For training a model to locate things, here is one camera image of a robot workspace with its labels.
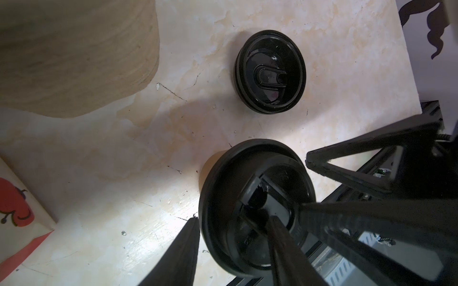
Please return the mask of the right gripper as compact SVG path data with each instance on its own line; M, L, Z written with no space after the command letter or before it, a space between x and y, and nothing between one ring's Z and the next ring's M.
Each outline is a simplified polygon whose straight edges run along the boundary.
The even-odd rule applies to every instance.
M458 127L446 131L439 101L421 102L429 117L409 117L307 153L313 172L370 195L400 199L307 203L307 231L380 286L458 283ZM367 231L449 253L430 281L345 234Z

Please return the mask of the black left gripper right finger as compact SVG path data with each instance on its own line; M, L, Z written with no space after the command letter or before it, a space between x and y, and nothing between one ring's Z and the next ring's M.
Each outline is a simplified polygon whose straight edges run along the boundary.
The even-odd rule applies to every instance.
M267 236L275 286L327 285L278 217L269 218Z

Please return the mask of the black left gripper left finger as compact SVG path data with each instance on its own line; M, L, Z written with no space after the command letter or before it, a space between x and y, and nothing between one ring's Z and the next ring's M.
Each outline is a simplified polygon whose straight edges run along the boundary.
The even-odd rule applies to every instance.
M191 218L140 284L142 286L192 286L199 254L199 241L199 219Z

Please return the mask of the black plastic cup lid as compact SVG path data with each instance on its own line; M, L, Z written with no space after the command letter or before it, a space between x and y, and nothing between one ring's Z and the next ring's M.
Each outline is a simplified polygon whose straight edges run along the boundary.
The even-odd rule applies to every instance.
M291 148L272 139L250 139L227 150L202 185L202 237L225 271L247 278L269 276L269 218L278 217L295 243L304 245L308 233L300 208L315 201L310 176Z

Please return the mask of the red and white paper bag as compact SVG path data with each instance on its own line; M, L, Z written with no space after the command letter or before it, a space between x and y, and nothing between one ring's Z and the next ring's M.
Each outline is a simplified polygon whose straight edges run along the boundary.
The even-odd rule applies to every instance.
M54 219L1 160L1 280L14 272L55 227Z

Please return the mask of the white paper cup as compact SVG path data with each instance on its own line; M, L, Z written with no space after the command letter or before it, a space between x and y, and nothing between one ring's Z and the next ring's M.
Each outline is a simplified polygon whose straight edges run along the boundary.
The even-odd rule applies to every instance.
M203 185L211 171L211 169L213 168L213 166L216 164L216 162L226 153L227 151L226 150L223 150L223 151L219 151L217 153L215 153L214 155L212 155L204 164L204 166L202 167L202 170L200 171L200 175L199 175L199 192L201 193L202 192L202 188L203 188Z

